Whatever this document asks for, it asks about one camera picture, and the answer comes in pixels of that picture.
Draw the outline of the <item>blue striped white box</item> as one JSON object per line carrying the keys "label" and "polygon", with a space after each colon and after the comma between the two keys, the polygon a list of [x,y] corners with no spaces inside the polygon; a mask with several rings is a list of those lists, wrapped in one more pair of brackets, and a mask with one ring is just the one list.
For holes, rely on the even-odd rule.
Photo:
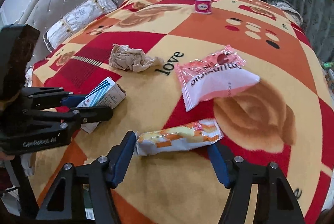
{"label": "blue striped white box", "polygon": [[110,77],[101,81],[77,107],[108,106],[116,108],[126,98],[126,92]]}

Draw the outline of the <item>brown paper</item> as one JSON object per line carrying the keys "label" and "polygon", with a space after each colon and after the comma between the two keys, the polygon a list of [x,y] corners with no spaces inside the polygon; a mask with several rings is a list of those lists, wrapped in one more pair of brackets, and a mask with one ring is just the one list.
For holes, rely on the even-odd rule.
{"label": "brown paper", "polygon": [[130,48],[129,45],[114,43],[108,63],[114,69],[142,72],[150,67],[163,65],[164,60],[157,56],[152,58],[142,49]]}

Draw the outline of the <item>orange white snack wrapper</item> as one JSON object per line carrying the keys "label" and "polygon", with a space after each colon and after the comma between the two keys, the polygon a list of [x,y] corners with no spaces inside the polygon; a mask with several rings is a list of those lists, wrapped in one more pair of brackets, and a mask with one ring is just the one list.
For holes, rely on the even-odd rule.
{"label": "orange white snack wrapper", "polygon": [[137,134],[134,151],[140,156],[188,151],[212,145],[223,136],[215,119],[202,119],[182,126]]}

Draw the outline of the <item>green white carton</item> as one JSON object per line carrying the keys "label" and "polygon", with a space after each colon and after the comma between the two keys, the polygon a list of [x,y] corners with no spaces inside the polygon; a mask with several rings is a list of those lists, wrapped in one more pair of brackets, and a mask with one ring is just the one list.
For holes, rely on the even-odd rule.
{"label": "green white carton", "polygon": [[95,220],[95,216],[93,213],[93,206],[91,202],[91,196],[90,196],[90,189],[89,185],[87,184],[83,185],[83,199],[84,199],[86,219]]}

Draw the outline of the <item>white bolster pillow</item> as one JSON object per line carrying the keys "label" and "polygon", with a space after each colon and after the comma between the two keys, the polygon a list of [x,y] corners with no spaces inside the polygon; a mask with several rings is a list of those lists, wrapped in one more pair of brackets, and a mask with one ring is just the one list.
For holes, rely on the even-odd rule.
{"label": "white bolster pillow", "polygon": [[117,0],[86,0],[61,17],[43,35],[49,52],[98,17],[117,9]]}

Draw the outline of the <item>red orange patterned blanket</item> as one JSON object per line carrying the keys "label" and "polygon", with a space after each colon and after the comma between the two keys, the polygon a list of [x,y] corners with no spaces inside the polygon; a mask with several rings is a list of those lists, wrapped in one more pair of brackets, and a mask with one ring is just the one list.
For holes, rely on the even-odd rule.
{"label": "red orange patterned blanket", "polygon": [[[276,162],[297,196],[306,223],[318,219],[333,173],[333,100],[302,29],[259,0],[213,0],[211,14],[195,0],[125,0],[67,39],[33,68],[36,87],[87,94],[110,77],[126,91],[111,120],[67,147],[37,154],[30,178],[42,203],[56,174],[105,155],[128,131],[138,133],[215,118],[222,143],[258,165]],[[164,60],[142,72],[109,66],[113,44]],[[230,45],[260,82],[234,98],[185,110],[176,64],[203,59]]]}

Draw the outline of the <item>pink snack packet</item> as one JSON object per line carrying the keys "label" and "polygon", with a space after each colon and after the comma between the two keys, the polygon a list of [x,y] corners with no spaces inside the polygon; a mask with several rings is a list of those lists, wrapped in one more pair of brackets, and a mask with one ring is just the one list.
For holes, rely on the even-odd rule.
{"label": "pink snack packet", "polygon": [[233,97],[260,81],[256,74],[245,70],[246,61],[226,45],[202,60],[176,64],[185,110],[214,98]]}

